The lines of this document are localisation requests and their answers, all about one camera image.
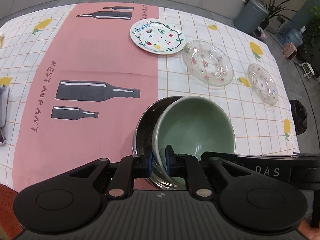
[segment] stainless steel bowl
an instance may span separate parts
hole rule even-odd
[[[133,135],[132,156],[144,155],[147,147],[151,147],[153,129],[163,111],[182,97],[168,97],[160,99],[151,105],[140,117]],[[161,190],[180,190],[183,186],[177,186],[173,179],[161,172],[160,166],[153,161],[152,174],[148,181]]]

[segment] gray trash bin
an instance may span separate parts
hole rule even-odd
[[[236,17],[233,24],[238,30],[250,34],[259,27],[268,15],[269,12],[262,2],[258,0],[249,0],[241,13]]]

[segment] white ceramic plate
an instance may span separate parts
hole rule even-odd
[[[248,76],[252,89],[268,105],[274,106],[278,102],[278,90],[270,74],[258,64],[250,64]]]
[[[186,44],[186,38],[180,28],[159,19],[136,22],[130,29],[130,37],[138,47],[161,55],[176,53]]]

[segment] black bottle graphic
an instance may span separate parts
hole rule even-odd
[[[70,106],[54,106],[51,113],[51,118],[68,120],[79,120],[84,117],[98,118],[98,116],[98,112],[85,111],[79,107]]]
[[[139,89],[114,87],[105,82],[61,80],[56,99],[101,102],[110,98],[139,98]]]
[[[77,17],[93,17],[96,19],[130,20],[132,17],[132,12],[99,11],[99,12],[94,12],[94,13],[77,15]]]
[[[111,9],[111,10],[128,10],[128,11],[133,11],[134,7],[130,6],[113,6],[113,7],[104,7],[104,9]]]

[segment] white stool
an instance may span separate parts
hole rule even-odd
[[[299,67],[302,67],[303,71],[305,72],[304,76],[307,77],[308,79],[315,74],[311,65],[308,62],[299,64]]]

